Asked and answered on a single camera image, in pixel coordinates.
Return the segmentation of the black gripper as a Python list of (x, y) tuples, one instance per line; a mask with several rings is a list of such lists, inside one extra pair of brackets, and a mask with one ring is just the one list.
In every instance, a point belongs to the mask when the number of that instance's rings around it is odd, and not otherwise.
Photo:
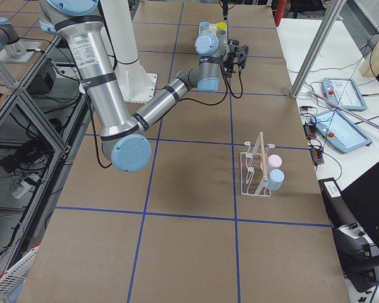
[(246, 67), (248, 52), (249, 45), (240, 45), (238, 40), (229, 39), (224, 56), (225, 74), (233, 74), (235, 65), (241, 72)]

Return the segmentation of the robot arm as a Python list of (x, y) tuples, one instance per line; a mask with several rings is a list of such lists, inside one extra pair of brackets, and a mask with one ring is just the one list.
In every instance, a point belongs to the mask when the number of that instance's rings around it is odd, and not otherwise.
[(200, 59), (180, 70), (158, 94), (157, 75), (141, 66), (127, 1), (41, 1), (41, 28), (67, 41), (102, 125), (105, 157), (136, 172), (150, 160), (144, 137), (192, 89), (216, 92), (234, 66), (245, 65), (248, 47), (228, 37), (224, 25), (202, 22), (195, 40)]

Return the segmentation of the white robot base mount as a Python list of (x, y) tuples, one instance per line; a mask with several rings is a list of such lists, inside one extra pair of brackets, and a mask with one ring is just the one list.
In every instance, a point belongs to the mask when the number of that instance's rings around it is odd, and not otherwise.
[(115, 67), (123, 98), (131, 103), (146, 103), (154, 94), (157, 75), (141, 66), (127, 1), (101, 1), (104, 27), (100, 34)]

